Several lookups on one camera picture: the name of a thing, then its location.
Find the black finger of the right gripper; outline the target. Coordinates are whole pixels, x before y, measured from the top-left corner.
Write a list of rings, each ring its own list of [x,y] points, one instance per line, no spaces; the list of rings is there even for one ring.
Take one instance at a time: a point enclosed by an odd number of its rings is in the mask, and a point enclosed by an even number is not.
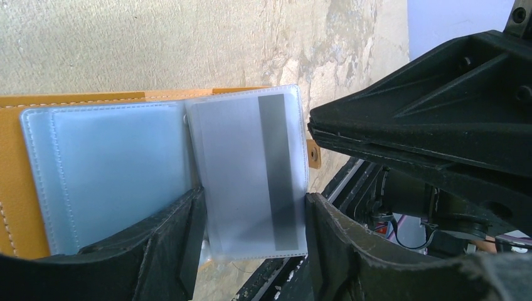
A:
[[[531,175],[531,42],[455,38],[364,90],[311,110],[321,146],[368,159]]]

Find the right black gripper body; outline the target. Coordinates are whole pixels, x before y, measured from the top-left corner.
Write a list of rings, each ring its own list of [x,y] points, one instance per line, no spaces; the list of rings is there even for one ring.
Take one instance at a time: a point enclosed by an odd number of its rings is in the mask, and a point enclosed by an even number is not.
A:
[[[381,171],[383,211],[424,218],[444,231],[531,235],[531,164],[508,170],[382,166]]]

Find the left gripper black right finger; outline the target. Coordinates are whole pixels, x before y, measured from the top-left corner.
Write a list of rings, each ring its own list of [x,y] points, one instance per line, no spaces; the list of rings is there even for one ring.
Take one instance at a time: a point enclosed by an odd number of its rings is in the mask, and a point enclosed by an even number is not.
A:
[[[342,224],[361,243],[364,300],[530,300],[531,255],[475,253],[442,260],[406,250],[364,226]]]

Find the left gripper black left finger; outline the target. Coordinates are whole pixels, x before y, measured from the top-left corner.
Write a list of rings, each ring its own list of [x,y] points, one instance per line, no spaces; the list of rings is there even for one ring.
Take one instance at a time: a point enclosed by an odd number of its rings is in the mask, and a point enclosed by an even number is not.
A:
[[[191,300],[206,224],[202,188],[74,255],[1,257],[2,300]]]

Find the light blue credit card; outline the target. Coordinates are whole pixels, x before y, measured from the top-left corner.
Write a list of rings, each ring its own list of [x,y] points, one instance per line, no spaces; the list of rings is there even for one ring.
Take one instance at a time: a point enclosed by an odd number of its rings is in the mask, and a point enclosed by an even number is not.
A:
[[[52,255],[73,255],[197,185],[182,101],[26,109],[24,141]]]

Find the orange card holder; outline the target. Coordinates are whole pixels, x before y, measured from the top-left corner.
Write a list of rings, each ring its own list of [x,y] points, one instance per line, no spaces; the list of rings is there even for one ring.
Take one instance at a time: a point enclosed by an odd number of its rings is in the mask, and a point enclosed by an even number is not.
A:
[[[64,95],[27,95],[1,98],[1,251],[27,259],[52,255],[41,215],[35,182],[24,141],[20,115],[26,109],[115,105],[141,102],[186,103],[202,97],[259,90],[263,88],[211,88],[199,90],[165,90],[155,92],[118,92]],[[198,174],[191,134],[193,167],[197,185]]]

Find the grey striped credit card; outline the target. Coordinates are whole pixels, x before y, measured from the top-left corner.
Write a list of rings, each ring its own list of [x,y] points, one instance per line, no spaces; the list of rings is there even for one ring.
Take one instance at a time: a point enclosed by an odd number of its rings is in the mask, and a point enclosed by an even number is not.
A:
[[[216,260],[307,254],[309,183],[301,91],[249,90],[186,103]]]

